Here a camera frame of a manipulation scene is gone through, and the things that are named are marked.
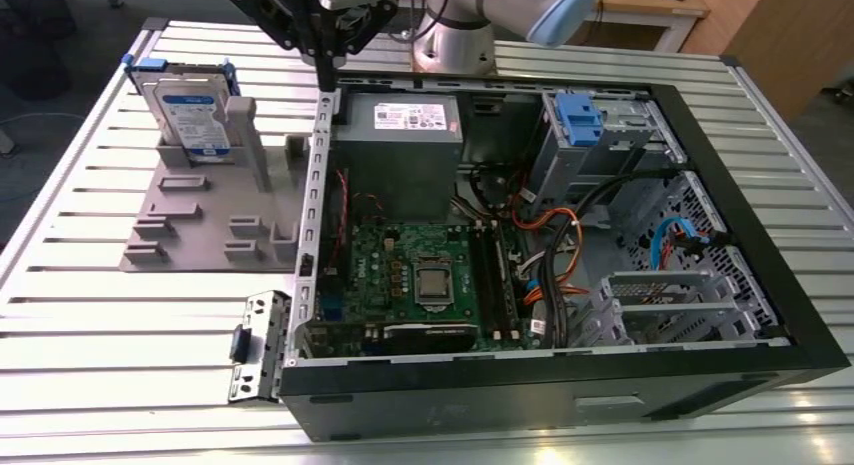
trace aluminum table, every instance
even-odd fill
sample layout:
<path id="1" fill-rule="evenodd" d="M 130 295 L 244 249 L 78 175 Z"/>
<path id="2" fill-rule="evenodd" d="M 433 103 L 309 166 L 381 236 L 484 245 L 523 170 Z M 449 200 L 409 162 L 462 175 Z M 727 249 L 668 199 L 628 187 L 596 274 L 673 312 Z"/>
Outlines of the aluminum table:
<path id="1" fill-rule="evenodd" d="M 268 147 L 308 134 L 314 77 L 257 28 L 149 20 L 136 56 L 237 67 Z M 854 214 L 743 70 L 715 57 L 499 43 L 501 75 L 677 87 L 841 348 L 854 353 Z M 408 70 L 377 39 L 349 68 Z M 854 369 L 684 421 L 312 444 L 284 408 L 225 405 L 242 299 L 276 274 L 124 274 L 158 132 L 120 69 L 0 256 L 0 458 L 209 463 L 836 463 Z"/>

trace metal bracket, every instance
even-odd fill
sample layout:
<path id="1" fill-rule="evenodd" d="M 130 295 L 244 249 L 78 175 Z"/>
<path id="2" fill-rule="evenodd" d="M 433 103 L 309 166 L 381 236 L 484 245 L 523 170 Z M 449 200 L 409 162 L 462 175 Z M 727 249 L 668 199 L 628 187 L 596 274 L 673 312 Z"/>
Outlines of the metal bracket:
<path id="1" fill-rule="evenodd" d="M 277 402 L 276 370 L 281 369 L 290 297 L 270 290 L 246 298 L 242 321 L 234 328 L 229 358 L 234 364 L 228 402 Z"/>

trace blue drive tab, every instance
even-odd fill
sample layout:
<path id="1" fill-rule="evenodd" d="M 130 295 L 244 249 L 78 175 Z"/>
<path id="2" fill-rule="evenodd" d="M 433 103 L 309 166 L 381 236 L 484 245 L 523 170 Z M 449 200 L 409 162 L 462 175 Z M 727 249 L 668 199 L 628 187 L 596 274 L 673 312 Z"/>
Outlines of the blue drive tab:
<path id="1" fill-rule="evenodd" d="M 587 94 L 557 93 L 555 96 L 557 118 L 567 130 L 569 145 L 592 147 L 601 137 L 601 112 Z"/>

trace red wire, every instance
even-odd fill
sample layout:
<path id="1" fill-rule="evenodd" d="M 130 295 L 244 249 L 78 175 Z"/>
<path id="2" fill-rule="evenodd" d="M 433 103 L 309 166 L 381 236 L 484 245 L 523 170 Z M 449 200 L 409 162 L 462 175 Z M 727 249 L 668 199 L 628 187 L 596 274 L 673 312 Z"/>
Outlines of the red wire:
<path id="1" fill-rule="evenodd" d="M 337 179 L 341 181 L 341 193 L 344 195 L 342 203 L 341 203 L 341 220 L 337 224 L 337 237 L 334 238 L 334 246 L 332 247 L 332 255 L 329 255 L 329 264 L 326 265 L 326 269 L 332 268 L 334 264 L 334 259 L 337 258 L 337 250 L 341 246 L 341 238 L 344 233 L 346 233 L 346 179 L 344 178 L 344 174 L 340 170 L 334 170 L 337 174 Z"/>

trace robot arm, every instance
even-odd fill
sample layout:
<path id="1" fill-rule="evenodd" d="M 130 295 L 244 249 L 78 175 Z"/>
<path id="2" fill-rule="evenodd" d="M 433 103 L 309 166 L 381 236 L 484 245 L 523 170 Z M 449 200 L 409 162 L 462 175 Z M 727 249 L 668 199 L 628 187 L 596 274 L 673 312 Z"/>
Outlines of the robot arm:
<path id="1" fill-rule="evenodd" d="M 417 66 L 428 72 L 488 73 L 495 66 L 491 23 L 528 42 L 556 47 L 595 4 L 596 0 L 426 0 L 414 42 Z"/>
<path id="2" fill-rule="evenodd" d="M 426 0 L 414 60 L 430 72 L 480 74 L 493 68 L 491 23 L 528 41 L 560 45 L 596 0 Z M 334 69 L 361 51 L 397 13 L 397 0 L 230 0 L 285 50 L 298 49 L 321 91 Z"/>

